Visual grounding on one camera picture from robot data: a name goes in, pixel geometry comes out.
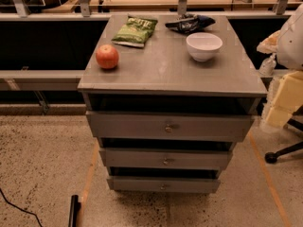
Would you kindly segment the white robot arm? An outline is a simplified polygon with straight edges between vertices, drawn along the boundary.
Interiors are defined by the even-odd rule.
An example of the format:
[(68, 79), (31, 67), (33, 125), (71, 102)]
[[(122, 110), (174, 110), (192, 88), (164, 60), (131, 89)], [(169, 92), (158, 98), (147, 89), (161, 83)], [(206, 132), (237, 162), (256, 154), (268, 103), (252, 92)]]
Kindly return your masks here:
[(286, 68), (303, 70), (303, 4), (282, 26), (276, 56), (278, 63)]

